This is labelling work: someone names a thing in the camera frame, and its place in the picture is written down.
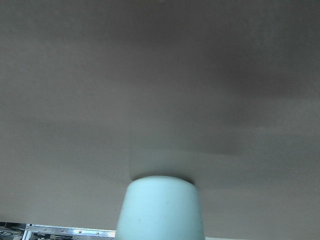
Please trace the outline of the mint green cup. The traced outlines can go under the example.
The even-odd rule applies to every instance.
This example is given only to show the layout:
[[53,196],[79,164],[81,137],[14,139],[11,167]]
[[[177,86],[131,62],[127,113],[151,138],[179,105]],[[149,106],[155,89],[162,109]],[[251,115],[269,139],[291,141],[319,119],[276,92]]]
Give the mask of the mint green cup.
[[134,180],[124,196],[115,239],[205,239],[197,188],[171,176]]

